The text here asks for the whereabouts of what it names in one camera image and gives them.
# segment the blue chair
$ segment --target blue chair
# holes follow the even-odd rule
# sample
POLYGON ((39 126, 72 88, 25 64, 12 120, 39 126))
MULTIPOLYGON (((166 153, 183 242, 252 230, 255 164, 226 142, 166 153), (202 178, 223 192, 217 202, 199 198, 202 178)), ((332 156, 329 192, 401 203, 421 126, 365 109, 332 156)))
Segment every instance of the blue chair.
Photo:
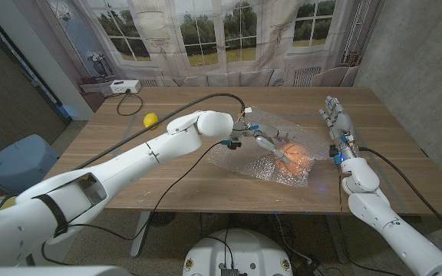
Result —
POLYGON ((19 195, 42 181, 59 154, 39 135, 30 135, 0 151, 0 189, 19 195))

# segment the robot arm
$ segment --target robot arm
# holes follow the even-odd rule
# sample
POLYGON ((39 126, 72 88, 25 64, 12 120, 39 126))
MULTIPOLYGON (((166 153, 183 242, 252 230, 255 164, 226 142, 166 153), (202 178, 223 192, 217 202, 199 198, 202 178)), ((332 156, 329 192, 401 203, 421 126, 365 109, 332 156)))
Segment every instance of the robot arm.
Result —
POLYGON ((257 145, 259 145, 261 148, 271 152, 286 164, 291 162, 291 160, 289 160, 284 153, 275 148, 272 140, 276 139, 279 142, 289 142, 290 139, 287 132, 278 130, 273 126, 266 125, 264 123, 251 124, 244 122, 243 120, 236 120, 229 140, 223 142, 228 146, 228 148, 235 150, 237 147, 242 145, 241 140, 239 139, 241 136, 255 137, 257 145))
POLYGON ((0 266, 15 266, 44 242, 79 231, 125 187, 166 161, 201 146, 200 134, 227 139, 233 119, 198 111, 173 120, 167 132, 100 165, 46 179, 24 191, 16 205, 0 211, 0 266))
POLYGON ((342 172, 342 188, 349 195, 349 208, 357 218, 380 233, 401 260, 417 276, 442 276, 442 251, 407 224, 390 207, 379 189, 379 178, 362 158, 353 137, 354 126, 336 98, 327 97, 327 112, 320 114, 330 129, 335 146, 334 161, 342 172))

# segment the gray wall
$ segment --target gray wall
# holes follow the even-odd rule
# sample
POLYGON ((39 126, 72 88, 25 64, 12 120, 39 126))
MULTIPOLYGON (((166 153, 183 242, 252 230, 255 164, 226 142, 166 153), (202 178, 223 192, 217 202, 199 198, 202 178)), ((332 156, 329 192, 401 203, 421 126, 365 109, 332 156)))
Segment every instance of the gray wall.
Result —
POLYGON ((370 87, 442 170, 442 1, 385 1, 354 85, 370 87))

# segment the window frame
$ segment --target window frame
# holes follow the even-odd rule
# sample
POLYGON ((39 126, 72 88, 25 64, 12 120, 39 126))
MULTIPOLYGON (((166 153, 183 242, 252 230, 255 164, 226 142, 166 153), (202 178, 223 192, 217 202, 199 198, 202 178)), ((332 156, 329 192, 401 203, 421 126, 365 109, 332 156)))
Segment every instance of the window frame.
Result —
MULTIPOLYGON (((150 42, 144 38, 144 33, 142 32, 139 21, 137 19, 137 16, 135 14, 137 13, 134 5, 132 5, 131 0, 127 0, 128 8, 125 7, 119 7, 119 8, 92 8, 87 0, 78 0, 82 7, 84 7, 85 12, 87 13, 87 16, 91 19, 91 27, 93 28, 93 31, 98 36, 98 40, 100 43, 102 43, 102 47, 108 50, 108 54, 114 59, 114 62, 119 65, 119 67, 133 67, 133 68, 151 68, 151 67, 157 67, 157 62, 155 60, 154 54, 151 54, 151 45, 150 42), (95 15, 95 11, 123 11, 123 10, 129 10, 131 17, 133 19, 134 27, 137 30, 137 33, 139 34, 139 37, 129 37, 125 36, 122 30, 120 29, 118 23, 116 22, 114 16, 112 16, 112 19, 114 20, 115 27, 119 32, 122 34, 122 36, 117 35, 109 35, 101 25, 101 23, 98 21, 97 16, 95 15), (147 49, 148 54, 150 55, 151 61, 129 61, 122 57, 119 50, 115 47, 115 44, 112 42, 111 38, 122 38, 122 39, 137 39, 141 40, 144 44, 144 47, 147 49)), ((135 53, 132 51, 132 49, 129 47, 129 50, 131 54, 136 56, 135 53)))
POLYGON ((333 42, 333 34, 335 33, 335 30, 337 29, 337 23, 336 23, 336 19, 338 19, 335 16, 335 11, 339 10, 341 8, 341 2, 339 0, 335 0, 335 7, 334 7, 334 12, 332 13, 332 15, 316 15, 317 11, 318 11, 318 3, 319 2, 324 2, 326 0, 317 0, 315 3, 315 10, 313 11, 313 16, 308 16, 308 17, 303 17, 303 18, 298 18, 298 13, 296 12, 295 15, 295 19, 292 21, 291 26, 290 26, 290 30, 291 32, 290 34, 290 38, 291 41, 289 43, 289 49, 287 51, 287 54, 305 54, 305 53, 315 53, 315 52, 319 52, 319 51, 330 51, 331 49, 331 45, 333 42), (325 40, 324 44, 320 44, 320 45, 315 45, 315 46, 307 46, 307 47, 293 47, 292 43, 293 43, 293 39, 295 37, 295 26, 296 26, 296 22, 297 21, 304 21, 304 20, 312 20, 312 33, 310 35, 310 41, 313 41, 313 32, 315 30, 315 23, 316 20, 318 19, 326 19, 326 18, 331 18, 331 23, 330 23, 330 27, 328 28, 328 34, 327 34, 327 38, 325 40))
POLYGON ((256 65, 259 64, 259 59, 260 59, 260 40, 261 40, 261 31, 260 30, 262 28, 262 16, 260 15, 259 6, 257 5, 256 2, 257 2, 256 0, 250 0, 248 6, 243 6, 243 7, 237 8, 237 9, 240 10, 240 12, 241 12, 242 8, 246 8, 246 7, 251 7, 251 8, 254 9, 256 17, 257 17, 256 35, 249 36, 249 37, 242 37, 241 36, 241 26, 240 26, 240 37, 239 38, 229 39, 229 41, 240 40, 240 45, 241 45, 241 50, 242 50, 243 49, 243 45, 242 45, 242 40, 243 39, 256 38, 256 56, 255 56, 255 60, 254 61, 243 61, 243 60, 241 60, 241 61, 235 61, 235 62, 228 62, 226 60, 226 37, 225 37, 225 33, 224 33, 224 20, 223 20, 224 19, 223 18, 224 11, 223 11, 222 6, 220 6, 220 8, 219 8, 219 11, 220 11, 220 14, 221 14, 221 17, 222 17, 221 21, 223 22, 222 36, 223 36, 223 49, 224 49, 224 56, 225 56, 224 60, 226 62, 226 69, 229 70, 229 71, 231 71, 234 68, 238 68, 240 66, 243 66, 243 67, 245 67, 245 66, 252 66, 252 65, 256 66, 256 65))
POLYGON ((224 73, 226 71, 237 71, 240 70, 240 67, 245 69, 253 69, 259 65, 260 60, 260 41, 261 41, 261 29, 262 29, 262 15, 259 12, 259 7, 257 6, 259 3, 259 0, 253 0, 250 1, 250 7, 254 8, 254 12, 257 16, 257 30, 256 30, 256 59, 254 61, 236 61, 236 62, 227 62, 226 60, 226 42, 225 42, 225 35, 224 35, 224 24, 223 24, 223 10, 221 7, 221 1, 218 0, 210 0, 213 5, 213 16, 214 16, 214 31, 216 36, 216 43, 217 46, 217 54, 218 54, 218 64, 210 64, 210 65, 203 65, 198 67, 191 67, 189 58, 186 53, 185 44, 183 43, 183 37, 182 32, 180 30, 180 20, 178 18, 178 14, 176 11, 176 4, 175 0, 168 0, 168 5, 170 6, 170 16, 173 19, 173 27, 175 28, 175 35, 176 39, 178 40, 178 46, 180 48, 180 53, 182 54, 182 60, 185 65, 185 68, 188 72, 192 74, 205 74, 208 73, 224 73))

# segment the white box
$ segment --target white box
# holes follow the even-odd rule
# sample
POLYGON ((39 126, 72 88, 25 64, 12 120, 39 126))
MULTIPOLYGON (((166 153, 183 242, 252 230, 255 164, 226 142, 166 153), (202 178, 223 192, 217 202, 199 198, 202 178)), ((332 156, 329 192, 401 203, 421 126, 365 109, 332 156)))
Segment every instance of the white box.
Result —
POLYGON ((141 89, 141 83, 138 80, 114 80, 110 85, 112 93, 122 94, 122 93, 138 93, 141 89))

